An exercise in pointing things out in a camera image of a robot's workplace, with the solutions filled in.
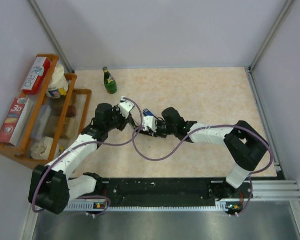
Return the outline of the blue stapler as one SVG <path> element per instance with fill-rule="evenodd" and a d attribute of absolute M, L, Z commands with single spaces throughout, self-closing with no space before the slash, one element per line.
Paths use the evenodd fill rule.
<path fill-rule="evenodd" d="M 144 117 L 155 117 L 155 115 L 149 109 L 147 109 L 147 108 L 145 108 L 143 110 L 143 116 Z"/>

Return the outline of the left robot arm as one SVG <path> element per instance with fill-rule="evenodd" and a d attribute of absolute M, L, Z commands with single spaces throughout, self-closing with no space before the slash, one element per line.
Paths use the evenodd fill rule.
<path fill-rule="evenodd" d="M 126 97 L 115 106 L 100 103 L 94 118 L 74 143 L 55 160 L 33 170 L 28 196 L 32 211 L 59 215 L 69 202 L 84 195 L 99 198 L 104 187 L 97 182 L 97 175 L 88 173 L 75 179 L 71 175 L 91 153 L 108 145 L 110 131 L 123 131 L 132 118 L 131 112 L 138 108 L 137 103 Z"/>

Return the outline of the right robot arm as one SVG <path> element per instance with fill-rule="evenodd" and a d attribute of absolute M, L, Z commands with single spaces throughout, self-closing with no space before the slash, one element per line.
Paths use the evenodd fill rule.
<path fill-rule="evenodd" d="M 229 198 L 241 193 L 241 185 L 270 151 L 268 142 L 246 121 L 240 120 L 235 125 L 201 124 L 184 120 L 173 107 L 165 109 L 162 117 L 145 115 L 140 132 L 155 138 L 175 136 L 181 142 L 220 145 L 229 150 L 235 162 L 223 185 L 223 192 Z"/>

